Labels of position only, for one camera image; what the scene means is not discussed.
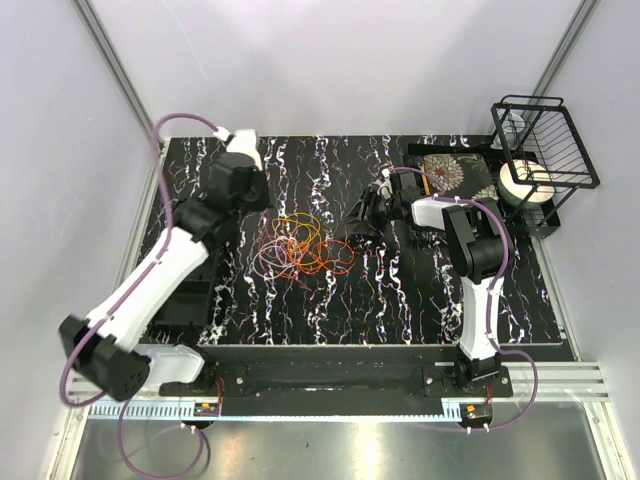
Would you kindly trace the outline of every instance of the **black wire rack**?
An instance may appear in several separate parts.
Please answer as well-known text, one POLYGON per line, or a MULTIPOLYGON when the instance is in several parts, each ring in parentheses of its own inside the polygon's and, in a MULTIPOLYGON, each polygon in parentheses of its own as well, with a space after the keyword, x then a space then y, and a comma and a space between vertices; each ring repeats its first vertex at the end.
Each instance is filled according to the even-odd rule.
POLYGON ((513 182, 531 186, 518 206, 503 202, 505 223, 514 234, 548 236, 560 226, 558 209, 578 189, 600 185, 563 103, 560 97, 507 95, 491 107, 494 146, 502 148, 513 182), (543 167, 544 174, 534 164, 543 167), (527 202, 536 192, 552 196, 531 208, 527 202))

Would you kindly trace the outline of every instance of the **marble pattern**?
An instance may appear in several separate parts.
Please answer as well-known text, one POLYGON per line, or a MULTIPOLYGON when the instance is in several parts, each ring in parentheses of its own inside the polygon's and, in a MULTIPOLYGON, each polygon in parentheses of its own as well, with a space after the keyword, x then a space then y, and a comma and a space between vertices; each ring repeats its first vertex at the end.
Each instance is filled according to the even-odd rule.
MULTIPOLYGON (((237 249, 221 261, 209 327, 186 332, 200 345, 215 344, 436 344, 455 341, 462 327, 462 287, 436 232, 402 224, 383 238, 357 239, 347 275, 322 272, 263 280, 253 270, 260 232, 270 219, 294 211, 321 219, 326 238, 344 238, 341 218, 383 166, 402 165, 407 143, 473 145, 481 137, 346 136, 268 137, 261 153, 274 208, 241 224, 237 249)), ((209 165, 221 152, 212 138, 174 138, 164 171, 174 202, 206 187, 209 165)), ((156 197, 141 254, 163 227, 156 197)), ((515 239, 516 253, 500 302, 503 343, 557 343, 559 331, 531 241, 515 239)), ((184 330, 151 326, 149 342, 175 341, 184 330)))

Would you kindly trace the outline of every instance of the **flower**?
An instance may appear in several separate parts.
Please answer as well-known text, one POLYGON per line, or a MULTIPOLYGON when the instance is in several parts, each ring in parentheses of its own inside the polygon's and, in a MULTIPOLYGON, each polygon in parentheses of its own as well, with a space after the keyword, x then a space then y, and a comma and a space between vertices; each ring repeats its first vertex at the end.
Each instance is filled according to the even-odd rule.
POLYGON ((481 198, 493 198, 497 202, 498 192, 496 192, 496 187, 494 185, 489 185, 488 187, 480 189, 473 197, 471 197, 472 200, 479 200, 481 198))
POLYGON ((462 167, 448 154, 428 155, 424 160, 424 170, 440 180, 445 190, 460 186, 464 180, 462 167))

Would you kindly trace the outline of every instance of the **shiny floor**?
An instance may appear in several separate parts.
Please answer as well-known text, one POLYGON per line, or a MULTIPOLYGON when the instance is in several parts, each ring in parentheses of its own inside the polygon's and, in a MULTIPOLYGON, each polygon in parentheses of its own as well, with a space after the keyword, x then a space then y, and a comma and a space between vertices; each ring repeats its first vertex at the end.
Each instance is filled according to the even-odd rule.
MULTIPOLYGON (((499 423, 517 413, 496 406, 499 423)), ((132 451, 167 422, 129 421, 132 451)), ((206 430, 208 448, 193 473, 200 479, 602 479, 585 413, 578 404, 536 404, 501 432, 467 436, 418 424, 226 423, 206 430)), ((154 475, 186 467, 197 440, 174 431, 137 453, 134 464, 154 475)), ((90 420, 74 479, 135 479, 119 461, 116 425, 90 420)))

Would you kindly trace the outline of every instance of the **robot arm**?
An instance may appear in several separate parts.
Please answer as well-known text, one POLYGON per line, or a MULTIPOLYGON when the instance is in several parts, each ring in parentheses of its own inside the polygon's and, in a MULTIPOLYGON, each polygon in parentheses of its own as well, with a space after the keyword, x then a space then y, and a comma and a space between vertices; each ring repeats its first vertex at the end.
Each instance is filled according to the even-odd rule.
POLYGON ((188 199, 175 208, 169 242, 165 229, 151 252, 107 300, 86 318, 70 315, 60 325, 69 357, 87 332, 102 322, 74 369, 115 400, 131 398, 145 384, 192 383, 202 370, 204 359, 188 346, 138 342, 187 275, 208 258, 217 258, 237 233, 242 216, 269 206, 255 131, 236 132, 212 169, 213 180, 204 198, 188 199))
MULTIPOLYGON (((501 218, 493 199, 478 202, 501 218)), ((489 285, 504 254, 498 226, 477 208, 426 196, 415 173, 389 173, 388 170, 383 172, 383 179, 367 187, 345 220, 352 233, 365 235, 379 235, 393 220, 404 221, 417 229, 445 232, 451 263, 461 277, 464 294, 456 381, 466 387, 495 376, 500 371, 500 355, 487 335, 487 302, 491 295, 490 327, 495 332, 503 279, 498 279, 491 292, 489 285)), ((511 239, 508 246, 511 256, 511 239)))

